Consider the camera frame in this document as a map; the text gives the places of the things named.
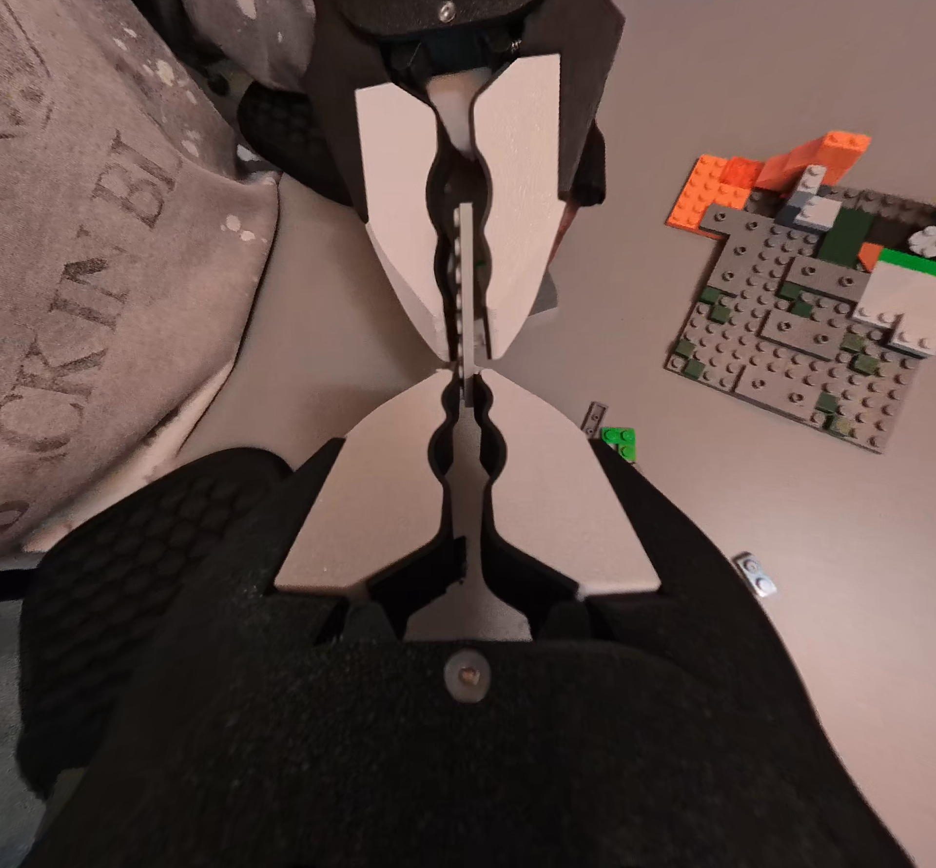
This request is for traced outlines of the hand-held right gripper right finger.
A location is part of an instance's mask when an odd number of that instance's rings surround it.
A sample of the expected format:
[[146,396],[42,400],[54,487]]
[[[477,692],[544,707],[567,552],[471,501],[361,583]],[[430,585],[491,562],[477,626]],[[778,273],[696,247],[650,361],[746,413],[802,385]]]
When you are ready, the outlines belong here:
[[483,578],[532,632],[558,605],[658,592],[597,448],[567,416],[500,373],[479,373],[478,425]]

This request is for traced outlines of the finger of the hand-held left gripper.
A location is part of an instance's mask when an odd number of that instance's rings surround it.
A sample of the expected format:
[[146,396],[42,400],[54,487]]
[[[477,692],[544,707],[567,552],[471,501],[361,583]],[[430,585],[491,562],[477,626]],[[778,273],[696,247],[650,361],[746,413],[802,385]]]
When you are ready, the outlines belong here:
[[438,152],[436,114],[392,82],[356,90],[355,102],[370,242],[418,335],[447,363],[449,336],[435,275],[438,231],[427,200]]
[[487,178],[482,225],[491,359],[521,332],[564,216],[558,195],[561,57],[518,58],[475,97],[474,149]]

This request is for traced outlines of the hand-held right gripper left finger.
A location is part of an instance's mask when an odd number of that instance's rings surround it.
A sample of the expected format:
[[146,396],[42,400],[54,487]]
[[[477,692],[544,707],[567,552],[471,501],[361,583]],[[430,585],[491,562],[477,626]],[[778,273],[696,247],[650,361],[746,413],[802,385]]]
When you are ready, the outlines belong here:
[[289,594],[378,603],[398,636],[465,570],[447,473],[461,390],[439,369],[346,436],[275,577]]

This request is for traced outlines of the long grey lego plate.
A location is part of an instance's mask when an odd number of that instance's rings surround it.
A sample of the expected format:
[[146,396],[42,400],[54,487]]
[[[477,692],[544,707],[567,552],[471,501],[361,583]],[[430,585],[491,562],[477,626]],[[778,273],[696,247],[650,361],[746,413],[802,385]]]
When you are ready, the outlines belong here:
[[453,213],[451,285],[454,295],[455,347],[453,364],[461,385],[462,404],[474,407],[474,378],[488,363],[488,332],[483,304],[483,272],[487,269],[475,242],[474,206],[463,201]]

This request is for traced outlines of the partly built grey lego model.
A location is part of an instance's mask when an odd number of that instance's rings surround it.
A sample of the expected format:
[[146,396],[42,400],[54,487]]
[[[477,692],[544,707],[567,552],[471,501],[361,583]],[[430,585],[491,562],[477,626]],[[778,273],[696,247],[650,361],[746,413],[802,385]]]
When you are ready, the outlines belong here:
[[704,154],[666,225],[718,249],[665,368],[874,454],[934,362],[934,204],[847,184],[872,137]]

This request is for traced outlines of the person's left hand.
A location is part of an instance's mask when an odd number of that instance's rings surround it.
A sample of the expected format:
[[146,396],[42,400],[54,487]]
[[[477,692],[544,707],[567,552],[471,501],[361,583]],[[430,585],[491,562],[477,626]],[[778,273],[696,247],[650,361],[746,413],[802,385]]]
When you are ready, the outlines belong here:
[[547,259],[547,265],[550,266],[555,260],[557,252],[566,237],[568,230],[570,229],[574,219],[576,218],[579,211],[579,205],[575,201],[568,201],[565,203],[565,210],[563,217],[561,218],[556,237],[554,239],[550,254]]

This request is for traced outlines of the grey splattered hoodie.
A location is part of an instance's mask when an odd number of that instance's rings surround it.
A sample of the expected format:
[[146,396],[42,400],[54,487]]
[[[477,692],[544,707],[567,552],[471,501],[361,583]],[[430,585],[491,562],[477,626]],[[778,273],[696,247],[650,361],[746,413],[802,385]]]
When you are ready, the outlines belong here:
[[2,0],[2,553],[233,362],[278,218],[180,0]]

